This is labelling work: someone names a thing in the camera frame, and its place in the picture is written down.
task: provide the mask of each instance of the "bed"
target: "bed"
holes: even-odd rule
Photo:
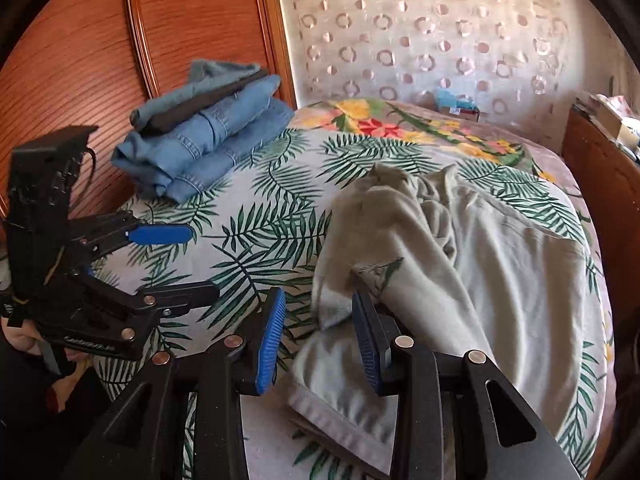
[[[310,290],[330,228],[332,200],[375,162],[409,173],[455,164],[463,178],[556,234],[584,244],[589,295],[580,381],[558,441],[585,476],[600,430],[612,417],[613,338],[598,241],[575,180],[557,155],[521,137],[398,102],[359,99],[301,108],[279,138],[187,203],[133,197],[122,206],[149,222],[187,223],[194,237],[180,246],[119,250],[98,263],[100,279],[130,293],[143,285],[210,279],[220,286],[221,297],[209,308],[162,319],[140,362],[95,358],[110,397],[157,350],[176,356],[201,352],[233,333],[271,286],[282,287],[287,298],[277,359],[280,380],[297,348],[316,330]],[[184,443],[187,479],[195,405],[192,396]],[[264,397],[243,397],[242,420],[252,480],[364,478],[357,465],[300,431],[273,390]]]

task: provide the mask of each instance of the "screw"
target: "screw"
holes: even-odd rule
[[[151,358],[155,365],[165,365],[169,362],[169,359],[171,359],[169,352],[156,352]]]
[[[243,339],[241,336],[233,334],[225,337],[225,346],[227,348],[238,348],[242,343]]]
[[[482,365],[486,362],[486,355],[480,350],[472,350],[467,354],[467,357],[472,363],[477,365]]]
[[[414,340],[407,335],[399,335],[396,337],[395,343],[400,348],[411,348],[414,345]]]
[[[131,341],[133,338],[135,338],[136,331],[132,328],[126,327],[122,329],[122,332],[120,332],[120,336],[124,339],[124,341]]]

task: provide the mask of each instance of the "dark folded garment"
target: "dark folded garment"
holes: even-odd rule
[[[169,108],[167,111],[156,114],[151,117],[146,126],[140,131],[142,137],[155,137],[169,133],[178,124],[191,119],[196,113],[205,108],[213,106],[217,102],[222,101],[225,97],[235,94],[241,91],[249,83],[258,79],[265,78],[269,75],[265,69],[258,70],[255,74],[252,74],[244,79],[238,80],[234,83],[221,86],[209,92],[198,94],[173,108]]]

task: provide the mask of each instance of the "bedsheet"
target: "bedsheet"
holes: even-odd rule
[[[581,475],[594,455],[612,374],[609,301],[593,224],[562,160],[505,130],[446,118],[380,100],[321,102],[297,111],[289,128],[241,161],[208,191],[181,206],[131,198],[124,206],[149,222],[183,222],[193,240],[178,246],[123,248],[96,265],[96,275],[129,293],[140,286],[210,279],[220,300],[162,319],[140,362],[95,358],[111,398],[158,349],[176,356],[205,350],[258,308],[271,286],[286,292],[287,319],[277,359],[281,378],[297,348],[316,330],[312,276],[340,189],[375,162],[409,173],[449,164],[476,186],[558,235],[583,243],[589,303],[575,402],[558,441]],[[196,395],[190,397],[184,477],[191,478]],[[252,480],[355,480],[357,464],[332,454],[297,429],[273,391],[242,397],[245,450]]]

